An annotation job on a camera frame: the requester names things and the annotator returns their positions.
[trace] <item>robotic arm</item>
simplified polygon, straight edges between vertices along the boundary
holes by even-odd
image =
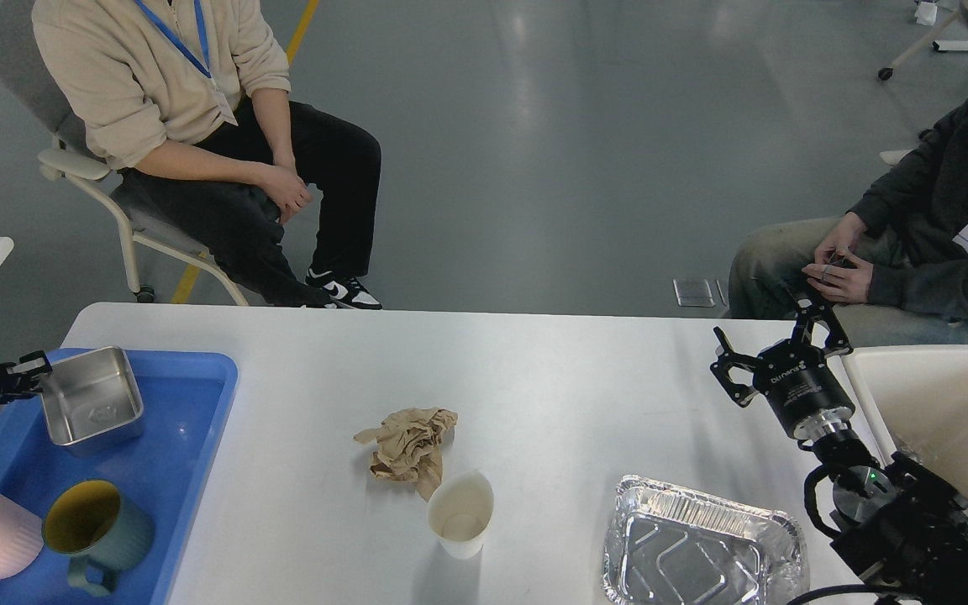
[[[734,352],[716,327],[721,347],[712,374],[741,407],[765,395],[787,436],[817,456],[821,466],[804,485],[807,513],[869,592],[884,595],[877,604],[906,594],[927,605],[968,605],[967,499],[902,453],[885,467],[869,453],[850,428],[854,404],[826,364],[853,350],[841,324],[815,295],[797,313],[791,338],[756,357]],[[828,333],[822,347],[812,344],[817,325]],[[734,382],[734,368],[750,372],[752,384]],[[837,529],[818,513],[815,487],[825,478],[834,484]]]

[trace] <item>crumpled paper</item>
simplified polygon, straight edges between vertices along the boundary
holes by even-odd
[[[447,409],[408,408],[385,418],[379,429],[361,430],[353,438],[358,444],[379,445],[368,467],[374,477],[414,482],[427,501],[443,481],[443,433],[457,422],[458,414]]]
[[[936,3],[918,3],[914,18],[919,24],[936,24]]]

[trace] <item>black pants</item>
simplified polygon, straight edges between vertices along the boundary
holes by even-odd
[[[312,269],[335,276],[364,276],[372,254],[380,145],[364,129],[307,104],[289,104],[297,172],[324,192]],[[247,97],[224,124],[198,143],[236,160],[272,162],[271,149]],[[260,187],[215,181],[178,181],[130,169],[126,187],[138,187],[179,229],[208,247],[231,280],[280,307],[329,302],[301,283],[281,251],[279,207]]]

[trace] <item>black and white sneaker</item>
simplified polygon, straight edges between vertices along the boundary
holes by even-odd
[[[308,269],[304,283],[327,292],[334,303],[347,309],[381,309],[383,305],[361,285],[357,278],[337,278],[333,271],[316,273]]]

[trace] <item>blue lanyard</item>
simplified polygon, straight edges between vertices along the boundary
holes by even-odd
[[[196,11],[197,30],[200,34],[200,50],[203,50],[204,53],[203,64],[201,64],[197,57],[193,56],[191,51],[189,51],[189,49],[185,46],[185,43],[182,42],[182,40],[178,38],[169,27],[166,27],[165,23],[162,23],[162,19],[160,19],[155,13],[151,12],[151,8],[147,8],[145,4],[141,2],[141,0],[134,0],[134,3],[137,3],[138,7],[140,7],[142,11],[145,11],[145,15],[149,17],[150,22],[159,28],[159,31],[166,36],[166,39],[169,39],[174,46],[177,46],[177,49],[180,50],[183,55],[185,55],[185,58],[189,59],[189,62],[200,70],[200,73],[204,74],[204,77],[211,79],[211,72],[208,71],[206,66],[204,66],[212,65],[212,61],[211,57],[208,57],[208,31],[207,28],[204,27],[204,12],[203,10],[200,10],[200,0],[192,0],[192,7],[193,10]]]

